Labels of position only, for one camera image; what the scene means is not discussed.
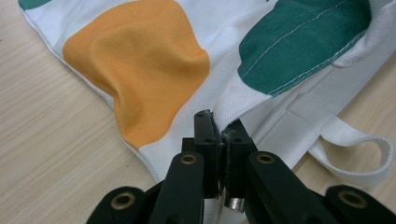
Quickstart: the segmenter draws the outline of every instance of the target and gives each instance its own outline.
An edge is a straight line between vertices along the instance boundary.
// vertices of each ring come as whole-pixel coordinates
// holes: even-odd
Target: wooden surface
[[[84,223],[109,191],[154,181],[124,145],[111,108],[62,65],[24,20],[17,0],[0,11],[0,223]],[[396,142],[394,54],[341,118]],[[334,163],[369,171],[378,151],[327,146]],[[305,156],[294,169],[319,192],[340,182]],[[396,212],[396,171],[365,189]]]

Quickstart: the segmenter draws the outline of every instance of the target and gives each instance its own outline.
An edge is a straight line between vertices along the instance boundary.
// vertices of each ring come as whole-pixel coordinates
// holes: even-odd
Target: fabric
[[[383,1],[373,8],[373,2],[361,0],[19,3],[49,50],[114,108],[125,143],[157,181],[181,150],[182,138],[193,136],[195,113],[210,109],[222,131],[256,106],[276,102],[278,95],[327,65],[356,61],[366,45],[354,46],[372,29],[372,15],[384,20],[392,4]],[[343,54],[349,56],[337,61]],[[220,207],[219,201],[206,202],[205,223],[218,218]],[[235,223],[241,219],[232,216]]]

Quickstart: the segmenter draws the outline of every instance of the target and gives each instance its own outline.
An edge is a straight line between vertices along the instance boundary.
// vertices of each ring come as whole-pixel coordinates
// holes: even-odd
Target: green patch
[[[279,0],[241,42],[239,76],[278,95],[350,49],[370,20],[368,0]]]
[[[50,2],[50,0],[19,0],[18,2],[23,10],[27,10],[35,7],[41,7]]]

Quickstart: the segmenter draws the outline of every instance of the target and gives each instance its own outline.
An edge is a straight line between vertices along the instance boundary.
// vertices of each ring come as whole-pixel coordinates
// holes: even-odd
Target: table
[[[0,222],[84,223],[111,190],[154,180],[120,137],[113,111],[47,49],[16,0],[0,12]],[[340,117],[396,143],[396,54]],[[348,170],[378,166],[377,150],[331,150]],[[341,182],[306,155],[293,170],[324,193]],[[364,189],[396,212],[396,170]]]

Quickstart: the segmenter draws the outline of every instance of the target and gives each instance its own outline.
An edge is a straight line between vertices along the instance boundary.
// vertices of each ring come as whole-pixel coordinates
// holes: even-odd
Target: wooden table
[[[84,223],[111,190],[154,181],[124,145],[111,108],[48,51],[17,2],[2,1],[0,12],[0,223]],[[396,54],[341,118],[396,142]],[[369,171],[379,153],[366,147],[330,156]],[[319,193],[340,184],[309,156],[294,171]],[[395,169],[365,190],[396,212]]]

